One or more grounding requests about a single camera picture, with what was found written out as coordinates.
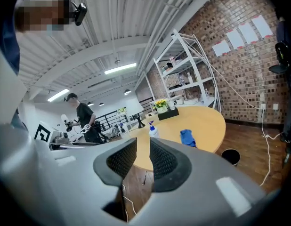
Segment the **person's arm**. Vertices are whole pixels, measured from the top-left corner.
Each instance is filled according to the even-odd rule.
[[[89,123],[88,123],[88,124],[91,126],[92,123],[95,121],[96,116],[95,116],[95,114],[93,113],[93,111],[90,109],[90,107],[87,106],[87,105],[84,105],[84,111],[85,111],[86,114],[88,114],[88,115],[91,116],[90,121],[89,121]]]
[[[95,118],[96,118],[95,114],[92,113],[91,118],[90,118],[90,121],[89,121],[89,125],[90,125],[90,126],[91,126],[92,123],[95,121]]]
[[[80,122],[78,122],[78,123],[73,123],[73,122],[72,122],[70,125],[71,125],[71,126],[80,126],[81,123],[80,123]]]

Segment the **black t-shirt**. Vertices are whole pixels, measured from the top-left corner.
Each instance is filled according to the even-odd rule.
[[[79,122],[83,128],[86,124],[89,123],[93,111],[84,103],[80,103],[76,108],[76,113],[78,115]]]

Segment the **white metal shelf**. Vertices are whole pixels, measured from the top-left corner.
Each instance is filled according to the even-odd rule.
[[[197,60],[196,64],[201,62],[201,59],[199,59],[198,57],[193,57],[193,59]],[[164,78],[165,76],[168,76],[168,75],[171,75],[171,74],[181,73],[181,72],[183,72],[184,70],[186,70],[186,69],[188,69],[190,67],[192,67],[192,64],[191,64],[189,58],[187,57],[184,60],[182,60],[179,64],[174,66],[172,69],[170,69],[166,73],[162,74],[162,77]]]
[[[212,79],[213,79],[212,77],[208,77],[208,78],[203,79],[201,81],[197,81],[197,82],[194,82],[194,83],[191,83],[191,84],[187,84],[187,85],[184,85],[184,86],[180,86],[178,88],[174,88],[174,89],[168,90],[168,93],[175,92],[175,91],[182,90],[182,89],[188,89],[188,88],[195,87],[195,86],[199,86],[200,84],[203,84],[204,82],[212,80]]]
[[[209,105],[211,105],[214,101],[215,101],[215,97],[213,97],[213,96],[209,96],[209,97],[207,97],[207,104],[205,105],[204,104],[204,102],[201,102],[201,101],[199,101],[199,102],[197,102],[196,104],[194,104],[194,105],[185,105],[185,104],[183,104],[183,105],[176,105],[177,107],[187,107],[187,106],[209,106]]]
[[[173,97],[171,97],[169,100],[171,100],[171,101],[175,101],[175,100],[181,98],[182,96],[183,96],[183,95],[173,96]],[[154,103],[155,103],[156,101],[158,101],[158,100],[162,100],[162,99],[153,100],[153,101],[149,102],[149,104],[150,104],[150,105],[154,105]]]
[[[179,54],[186,53],[187,58],[182,60],[180,63],[175,65],[173,68],[162,74],[162,71],[159,66],[159,61],[169,61],[170,57],[168,56],[171,55],[173,57],[176,57]],[[186,34],[181,34],[178,33],[175,29],[173,30],[172,34],[172,41],[167,45],[167,47],[164,49],[164,51],[160,54],[157,60],[154,58],[154,62],[157,66],[159,75],[161,77],[163,86],[167,92],[169,100],[171,100],[171,93],[176,92],[181,90],[183,92],[183,97],[186,99],[185,95],[185,89],[199,86],[199,89],[201,91],[201,95],[203,97],[203,102],[198,102],[194,105],[178,105],[179,107],[184,107],[184,106],[209,106],[213,103],[213,108],[217,106],[218,111],[221,112],[221,106],[220,106],[220,97],[218,93],[218,87],[217,87],[217,82],[214,76],[214,73],[211,68],[211,64],[208,61],[208,58],[197,38],[195,35],[186,35]],[[210,77],[203,79],[201,78],[201,74],[198,70],[197,64],[203,62],[207,65],[207,68],[210,72]],[[193,68],[194,74],[196,76],[197,82],[187,84],[184,86],[180,86],[174,89],[169,89],[167,85],[167,79],[168,76],[171,74],[177,74],[178,79],[181,83],[181,79],[179,77],[179,74],[185,71],[188,68]],[[215,95],[214,97],[207,97],[205,94],[206,88],[204,87],[204,82],[206,81],[213,81],[213,86],[215,89]]]

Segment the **white paper sheet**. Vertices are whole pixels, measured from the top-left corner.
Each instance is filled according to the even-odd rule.
[[[254,30],[251,28],[251,25],[249,23],[239,25],[239,29],[248,44],[253,44],[259,40],[259,38],[255,34]]]
[[[227,54],[230,51],[230,47],[228,46],[225,40],[212,46],[212,48],[215,51],[217,57],[223,54]]]
[[[262,15],[253,18],[252,21],[254,25],[256,26],[256,28],[258,29],[262,38],[268,38],[271,35],[273,35],[269,25],[267,24],[267,22],[265,21]]]
[[[244,47],[245,44],[243,42],[243,39],[241,38],[239,32],[236,29],[229,31],[226,35],[229,38],[234,49]]]

